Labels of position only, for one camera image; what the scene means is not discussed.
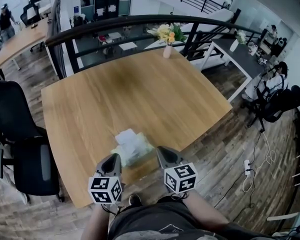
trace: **white cable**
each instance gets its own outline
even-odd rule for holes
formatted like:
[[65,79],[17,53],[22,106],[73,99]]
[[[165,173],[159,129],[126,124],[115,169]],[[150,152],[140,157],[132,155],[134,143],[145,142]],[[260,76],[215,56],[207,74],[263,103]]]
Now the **white cable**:
[[243,181],[243,184],[242,184],[242,191],[244,193],[247,193],[253,186],[254,184],[254,180],[256,179],[257,177],[257,174],[258,174],[258,171],[259,169],[261,169],[261,167],[264,165],[265,162],[267,162],[269,165],[272,165],[272,163],[275,163],[276,162],[276,152],[271,150],[270,151],[270,145],[269,145],[269,142],[268,142],[268,138],[267,136],[265,135],[265,133],[263,132],[263,136],[265,137],[265,140],[266,140],[266,144],[268,145],[268,152],[266,153],[265,155],[265,159],[263,160],[262,164],[255,170],[255,175],[254,175],[254,179],[252,180],[252,183],[251,183],[251,186],[249,187],[248,190],[245,190],[245,182],[246,182],[246,179],[249,177],[248,175],[246,176],[246,178],[244,179]]

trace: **gray table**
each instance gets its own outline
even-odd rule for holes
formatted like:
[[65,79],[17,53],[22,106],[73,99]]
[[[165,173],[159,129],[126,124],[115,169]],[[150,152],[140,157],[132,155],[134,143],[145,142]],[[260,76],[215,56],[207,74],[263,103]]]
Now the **gray table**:
[[229,61],[233,62],[238,69],[246,76],[246,80],[243,84],[228,98],[228,101],[231,102],[248,84],[254,79],[257,75],[262,73],[265,68],[258,63],[257,56],[251,56],[248,52],[248,46],[239,44],[234,52],[230,51],[230,46],[234,42],[234,39],[212,39],[212,43],[208,51],[206,52],[203,64],[201,68],[203,69],[206,62],[208,61],[214,48],[217,48],[224,54],[226,58],[225,65],[227,66]]

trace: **black and white marker cube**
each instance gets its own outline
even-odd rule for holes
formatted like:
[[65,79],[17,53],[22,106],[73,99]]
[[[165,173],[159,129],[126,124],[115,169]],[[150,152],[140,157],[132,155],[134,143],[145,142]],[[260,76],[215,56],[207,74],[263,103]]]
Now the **black and white marker cube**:
[[96,204],[114,204],[122,193],[119,177],[98,177],[95,174],[89,178],[88,192]]
[[198,173],[194,164],[187,163],[164,169],[164,184],[175,193],[182,193],[195,188]]

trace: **black office chair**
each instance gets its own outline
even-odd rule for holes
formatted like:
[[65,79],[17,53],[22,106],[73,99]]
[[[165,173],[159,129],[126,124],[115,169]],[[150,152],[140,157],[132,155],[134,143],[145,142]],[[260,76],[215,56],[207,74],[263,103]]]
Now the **black office chair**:
[[264,95],[256,89],[258,99],[247,106],[254,114],[254,119],[248,124],[250,128],[257,119],[259,119],[262,129],[261,133],[265,131],[263,119],[267,122],[274,123],[284,112],[295,109],[300,106],[300,88],[297,85],[289,89],[278,89],[271,94],[267,99]]
[[0,178],[3,166],[13,165],[15,187],[28,195],[59,196],[59,176],[45,129],[37,127],[26,97],[18,83],[0,80],[0,141],[11,146],[13,159],[0,150]]
[[[27,11],[29,8],[33,7],[34,8],[34,11],[35,11],[35,16],[33,18],[31,18],[31,20],[28,19],[28,14],[27,14]],[[24,25],[26,27],[29,27],[30,25],[34,24],[34,23],[37,23],[39,21],[41,21],[41,16],[40,16],[40,13],[39,13],[39,7],[37,5],[35,5],[34,3],[29,3],[27,4],[25,7],[23,7],[23,13],[20,15],[20,20],[24,23]],[[36,46],[32,46],[31,49],[30,49],[30,52],[33,52],[33,48]],[[42,48],[44,46],[44,42],[41,42],[40,43],[40,52],[42,52]]]

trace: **chair seat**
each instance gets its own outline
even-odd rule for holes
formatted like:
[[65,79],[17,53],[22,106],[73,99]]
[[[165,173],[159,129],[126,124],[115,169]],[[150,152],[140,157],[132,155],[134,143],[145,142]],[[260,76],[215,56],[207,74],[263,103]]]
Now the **chair seat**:
[[29,195],[59,193],[59,176],[48,139],[34,137],[11,145],[16,188]]

